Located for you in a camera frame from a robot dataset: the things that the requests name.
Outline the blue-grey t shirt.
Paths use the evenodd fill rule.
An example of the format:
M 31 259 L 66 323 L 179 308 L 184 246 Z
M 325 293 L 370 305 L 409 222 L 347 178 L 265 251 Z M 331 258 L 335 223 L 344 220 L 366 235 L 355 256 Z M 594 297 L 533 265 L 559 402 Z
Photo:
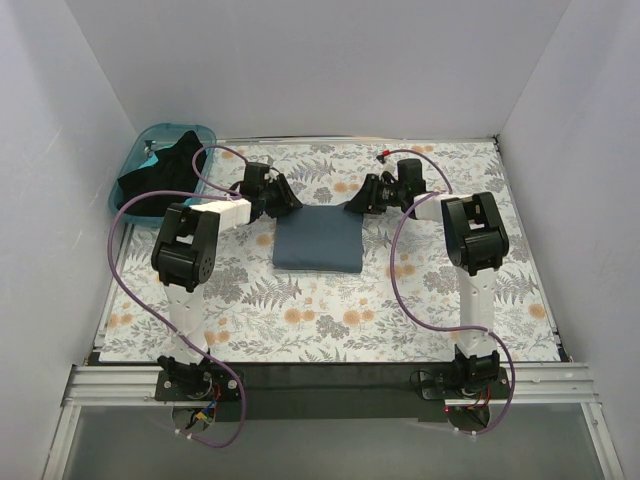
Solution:
M 303 206 L 276 222 L 273 265 L 280 270 L 361 273 L 363 215 L 344 205 Z

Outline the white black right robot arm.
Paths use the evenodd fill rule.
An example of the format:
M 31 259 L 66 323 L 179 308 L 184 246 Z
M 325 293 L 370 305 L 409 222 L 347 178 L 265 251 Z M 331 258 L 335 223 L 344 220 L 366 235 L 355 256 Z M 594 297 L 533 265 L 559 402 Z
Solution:
M 397 162 L 395 172 L 386 168 L 380 174 L 368 174 L 345 205 L 347 211 L 370 215 L 381 215 L 389 207 L 403 212 L 391 245 L 391 273 L 395 272 L 396 244 L 407 220 L 442 225 L 447 255 L 458 278 L 459 325 L 437 327 L 422 322 L 402 300 L 395 277 L 391 285 L 399 307 L 414 323 L 430 331 L 458 334 L 452 375 L 442 385 L 464 397 L 475 397 L 498 380 L 498 349 L 504 346 L 494 332 L 494 302 L 509 239 L 495 199 L 489 192 L 460 196 L 452 191 L 429 191 L 422 160 L 406 158 Z

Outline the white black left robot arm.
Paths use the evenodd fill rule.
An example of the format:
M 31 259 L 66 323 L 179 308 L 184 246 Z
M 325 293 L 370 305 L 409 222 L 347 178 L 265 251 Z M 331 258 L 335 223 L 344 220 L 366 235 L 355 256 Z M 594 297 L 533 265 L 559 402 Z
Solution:
M 171 384 L 188 398 L 205 398 L 213 386 L 204 326 L 204 286 L 210 279 L 219 234 L 248 225 L 262 215 L 278 218 L 302 207 L 286 177 L 267 164 L 250 162 L 233 187 L 237 199 L 170 205 L 152 252 L 167 297 L 176 338 L 158 358 Z

